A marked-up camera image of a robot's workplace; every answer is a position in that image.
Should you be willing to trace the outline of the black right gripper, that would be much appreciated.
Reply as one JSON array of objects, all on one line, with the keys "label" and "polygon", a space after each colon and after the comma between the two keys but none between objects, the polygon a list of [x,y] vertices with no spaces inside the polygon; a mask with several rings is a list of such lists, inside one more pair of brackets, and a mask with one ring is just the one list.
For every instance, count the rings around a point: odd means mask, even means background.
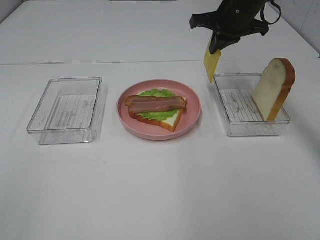
[{"label": "black right gripper", "polygon": [[212,31],[209,52],[215,54],[237,44],[244,36],[253,34],[266,35],[269,27],[255,19],[265,6],[265,0],[224,0],[216,11],[193,14],[190,27],[206,28]]}]

